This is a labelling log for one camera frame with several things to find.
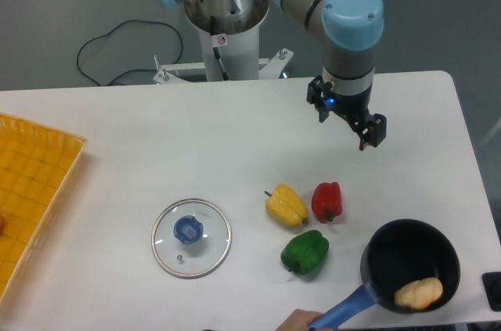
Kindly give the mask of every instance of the pepper stem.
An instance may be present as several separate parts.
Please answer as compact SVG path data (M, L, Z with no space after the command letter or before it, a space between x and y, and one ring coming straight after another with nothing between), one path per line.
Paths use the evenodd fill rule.
M293 265L292 265L292 267L289 267L287 269L287 271L288 272L296 272L296 273L298 273L300 269L301 269L301 265L299 263L297 263L297 262L294 262Z

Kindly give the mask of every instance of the red bell pepper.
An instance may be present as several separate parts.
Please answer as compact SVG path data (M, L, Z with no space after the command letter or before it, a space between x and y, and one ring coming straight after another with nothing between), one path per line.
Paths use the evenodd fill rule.
M323 182L313 192L312 211L321 223L332 221L341 215L341 188L337 182Z

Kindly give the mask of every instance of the yellow tray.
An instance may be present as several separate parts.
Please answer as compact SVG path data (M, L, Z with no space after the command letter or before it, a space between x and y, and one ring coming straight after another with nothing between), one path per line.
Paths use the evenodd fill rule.
M0 300L40 236L86 142L0 113Z

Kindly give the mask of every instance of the green bell pepper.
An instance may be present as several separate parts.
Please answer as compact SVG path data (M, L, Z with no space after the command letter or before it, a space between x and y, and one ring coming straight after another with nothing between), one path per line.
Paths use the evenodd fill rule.
M289 272L306 275L319 267L329 250L329 241L319 231L307 231L294 237L280 254Z

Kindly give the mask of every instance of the pot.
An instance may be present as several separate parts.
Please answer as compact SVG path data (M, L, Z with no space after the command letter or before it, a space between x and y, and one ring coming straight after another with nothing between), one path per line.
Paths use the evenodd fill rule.
M310 330L337 329L375 304L398 313L433 311L447 304L460 284L460 262L449 240L422 221L401 219L379 228L360 261L363 284L309 325ZM395 304L395 292L415 280L438 278L442 296L422 311Z

